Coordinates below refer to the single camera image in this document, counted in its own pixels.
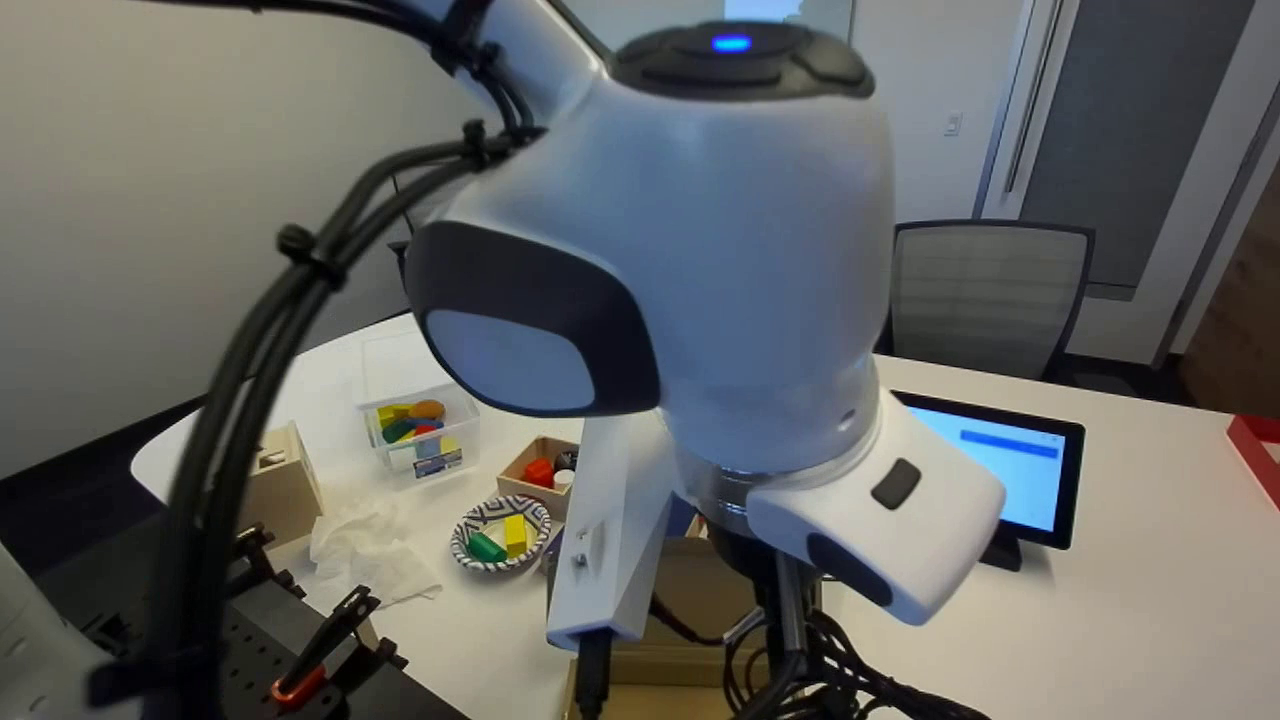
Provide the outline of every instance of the office chair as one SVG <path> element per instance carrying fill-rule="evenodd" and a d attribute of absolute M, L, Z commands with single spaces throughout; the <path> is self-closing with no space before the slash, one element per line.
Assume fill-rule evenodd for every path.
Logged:
<path fill-rule="evenodd" d="M 1052 376 L 1082 295 L 1088 229 L 931 220 L 894 229 L 883 352 Z"/>

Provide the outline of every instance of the black cable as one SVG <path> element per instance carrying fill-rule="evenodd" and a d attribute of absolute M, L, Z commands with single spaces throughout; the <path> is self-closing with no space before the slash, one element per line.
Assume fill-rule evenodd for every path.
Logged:
<path fill-rule="evenodd" d="M 402 192 L 402 188 L 400 188 L 400 174 L 392 174 L 392 192 L 394 192 L 394 197 Z M 402 230 L 409 230 L 409 238 L 416 235 L 413 212 L 402 212 Z"/>
<path fill-rule="evenodd" d="M 755 662 L 759 662 L 759 657 L 767 657 L 767 649 L 755 649 L 755 653 L 747 657 L 747 662 L 743 662 L 747 695 L 755 695 Z"/>
<path fill-rule="evenodd" d="M 658 595 L 647 599 L 647 616 L 668 623 L 678 640 L 687 645 L 702 645 L 702 649 L 720 649 L 725 640 L 696 633 L 691 623 L 682 623 L 671 602 L 662 602 Z"/>
<path fill-rule="evenodd" d="M 457 150 L 459 143 L 442 147 L 418 147 L 418 150 L 394 150 L 367 169 L 340 212 L 325 225 L 325 235 L 331 238 L 331 264 L 317 258 L 320 269 L 343 273 L 359 258 L 359 252 L 394 220 L 402 214 L 418 197 L 437 192 L 441 182 L 469 173 L 464 161 L 447 164 L 447 173 L 432 173 L 378 203 L 359 229 L 352 230 L 352 212 L 367 209 L 371 192 L 378 192 L 378 180 L 386 173 L 437 161 Z M 239 495 L 246 480 L 246 465 L 259 441 L 259 427 L 270 410 L 277 386 L 284 381 L 289 361 L 295 356 L 305 331 L 310 328 L 325 301 L 335 293 L 329 273 L 317 273 L 317 264 L 293 264 L 270 293 L 246 310 L 239 325 L 232 352 L 223 356 L 214 372 L 214 393 L 206 393 L 206 407 L 199 410 L 199 427 L 189 442 L 189 467 L 176 484 L 176 495 L 185 495 L 185 507 L 199 507 L 194 522 L 194 548 L 189 543 L 169 548 L 163 562 L 155 569 L 155 616 L 158 633 L 153 634 L 149 653 L 155 673 L 163 673 L 171 649 L 214 649 L 221 634 L 221 611 L 223 611 L 223 569 L 227 548 L 235 535 Z M 199 715 L 214 713 L 214 681 L 189 685 L 176 695 L 176 713 Z"/>
<path fill-rule="evenodd" d="M 606 668 L 611 662 L 611 633 L 584 633 L 577 640 L 577 681 L 572 681 L 572 705 L 581 720 L 601 720 L 606 705 Z"/>
<path fill-rule="evenodd" d="M 781 705 L 787 698 L 796 673 L 799 673 L 804 657 L 787 653 L 782 668 L 774 668 L 774 676 L 763 685 L 763 691 L 755 691 L 734 720 L 774 720 Z"/>
<path fill-rule="evenodd" d="M 335 229 L 347 229 L 352 214 L 359 214 L 367 209 L 367 200 L 376 197 L 376 188 L 383 182 L 383 174 L 416 169 L 416 164 L 432 164 L 442 155 L 457 155 L 464 143 L 426 143 L 426 147 L 409 147 L 394 155 L 383 155 L 378 164 L 371 164 L 340 200 L 340 209 L 331 212 L 331 220 L 325 225 L 325 235 L 331 235 Z M 255 352 L 264 349 L 267 335 L 267 320 L 280 314 L 280 307 L 289 303 L 289 295 L 295 295 L 295 287 L 307 280 L 307 273 L 289 269 L 267 295 L 246 310 L 246 320 L 239 325 L 239 331 L 232 335 L 232 349 L 223 352 L 223 364 L 210 376 L 206 401 L 199 407 L 194 431 L 189 441 L 185 450 L 185 467 L 171 484 L 171 500 L 169 507 L 179 511 L 194 511 L 206 480 L 199 484 L 199 477 L 192 477 L 192 467 L 210 467 L 210 446 L 221 446 L 221 437 L 227 422 L 227 407 L 235 401 L 235 383 L 244 381 L 246 364 L 255 361 Z"/>
<path fill-rule="evenodd" d="M 400 197 L 392 197 L 386 203 L 378 203 L 356 230 L 347 243 L 340 243 L 329 258 L 335 269 L 347 269 L 359 258 L 359 252 L 402 212 L 413 209 L 418 197 L 453 182 L 457 174 L 464 174 L 469 164 L 453 161 L 441 173 L 426 173 L 418 180 L 413 180 Z M 214 634 L 221 633 L 221 609 L 223 602 L 223 569 L 227 569 L 227 535 L 235 535 L 235 515 L 239 515 L 239 500 L 244 500 L 244 484 L 246 484 L 246 465 L 255 456 L 255 441 L 267 422 L 267 410 L 277 402 L 277 393 L 284 383 L 284 372 L 293 364 L 293 356 L 305 344 L 305 331 L 310 328 L 310 320 L 320 314 L 325 301 L 331 295 L 331 287 L 325 280 L 307 285 L 295 310 L 289 310 L 280 340 L 267 349 L 264 367 L 252 383 L 244 383 L 246 401 L 239 402 L 244 410 L 232 418 L 232 441 L 227 441 L 227 456 L 221 465 L 221 480 L 210 489 L 206 511 L 203 511 L 203 527 L 199 527 L 199 557 L 194 557 L 194 586 L 199 595 L 206 595 L 206 619 L 203 627 L 194 627 L 199 634 Z"/>
<path fill-rule="evenodd" d="M 532 120 L 532 106 L 525 103 L 525 94 L 513 85 L 504 85 L 504 88 L 509 88 L 513 103 L 516 103 L 521 124 L 532 129 L 534 120 Z"/>
<path fill-rule="evenodd" d="M 521 124 L 516 124 L 516 106 L 509 103 L 509 94 L 500 93 L 500 85 L 491 76 L 474 76 L 474 85 L 491 94 L 496 113 L 504 115 L 504 129 L 516 136 Z"/>
<path fill-rule="evenodd" d="M 734 634 L 725 634 L 725 668 L 720 668 L 720 685 L 725 685 L 725 705 L 730 713 L 747 709 L 751 691 L 747 691 L 747 681 L 734 681 L 734 653 L 763 627 L 751 623 L 747 633 L 734 633 Z"/>

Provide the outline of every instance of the wall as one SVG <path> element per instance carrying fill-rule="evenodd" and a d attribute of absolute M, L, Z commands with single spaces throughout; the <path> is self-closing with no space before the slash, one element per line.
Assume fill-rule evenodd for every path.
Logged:
<path fill-rule="evenodd" d="M 4 0 L 0 88 L 0 477 L 194 396 L 270 230 L 471 113 L 400 34 L 141 0 Z"/>

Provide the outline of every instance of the tablet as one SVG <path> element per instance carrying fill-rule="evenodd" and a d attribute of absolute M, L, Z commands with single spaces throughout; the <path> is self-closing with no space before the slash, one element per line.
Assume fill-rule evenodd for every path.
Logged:
<path fill-rule="evenodd" d="M 894 393 L 909 410 L 1002 484 L 999 531 L 1070 548 L 1082 427 L 1002 407 Z"/>

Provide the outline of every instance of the plastic container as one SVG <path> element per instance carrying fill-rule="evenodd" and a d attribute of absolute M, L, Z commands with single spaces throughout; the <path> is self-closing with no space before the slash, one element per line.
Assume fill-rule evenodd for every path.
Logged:
<path fill-rule="evenodd" d="M 471 467 L 478 450 L 478 407 L 457 383 L 359 402 L 367 442 L 392 470 L 441 477 Z"/>

